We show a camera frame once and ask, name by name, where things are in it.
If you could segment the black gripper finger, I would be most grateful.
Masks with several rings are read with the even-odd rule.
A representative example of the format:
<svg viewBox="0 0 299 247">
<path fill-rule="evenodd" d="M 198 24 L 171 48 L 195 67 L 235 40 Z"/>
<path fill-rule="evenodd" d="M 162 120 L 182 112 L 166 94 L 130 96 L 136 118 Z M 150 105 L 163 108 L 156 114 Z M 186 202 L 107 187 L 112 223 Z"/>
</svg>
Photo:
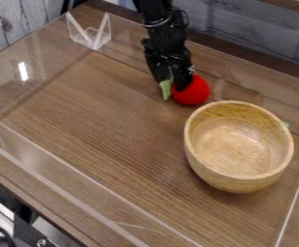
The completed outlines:
<svg viewBox="0 0 299 247">
<path fill-rule="evenodd" d="M 146 62 L 152 76 L 158 82 L 163 82 L 171 79 L 168 56 L 146 55 Z"/>
<path fill-rule="evenodd" d="M 191 60 L 179 60 L 176 63 L 174 63 L 171 66 L 171 72 L 176 91 L 182 92 L 192 82 L 194 65 Z"/>
</svg>

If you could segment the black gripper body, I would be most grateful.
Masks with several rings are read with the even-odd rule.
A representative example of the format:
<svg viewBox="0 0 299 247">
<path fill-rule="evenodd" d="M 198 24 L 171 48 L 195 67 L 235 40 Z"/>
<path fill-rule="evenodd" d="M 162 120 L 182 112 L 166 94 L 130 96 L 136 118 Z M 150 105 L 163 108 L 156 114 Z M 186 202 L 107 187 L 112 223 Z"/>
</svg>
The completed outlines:
<svg viewBox="0 0 299 247">
<path fill-rule="evenodd" d="M 150 67 L 164 63 L 180 63 L 190 67 L 191 52 L 186 48 L 187 32 L 184 30 L 150 30 L 142 40 L 144 57 Z"/>
</svg>

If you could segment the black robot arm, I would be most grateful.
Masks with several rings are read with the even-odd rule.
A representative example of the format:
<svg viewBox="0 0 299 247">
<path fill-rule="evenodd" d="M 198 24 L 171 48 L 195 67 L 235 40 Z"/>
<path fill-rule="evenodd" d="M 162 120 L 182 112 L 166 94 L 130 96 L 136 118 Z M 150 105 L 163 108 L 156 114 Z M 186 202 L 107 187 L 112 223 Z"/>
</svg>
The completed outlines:
<svg viewBox="0 0 299 247">
<path fill-rule="evenodd" d="M 172 0 L 132 0 L 148 37 L 142 40 L 147 66 L 158 82 L 174 80 L 178 92 L 192 82 L 191 51 L 186 47 L 188 15 Z"/>
</svg>

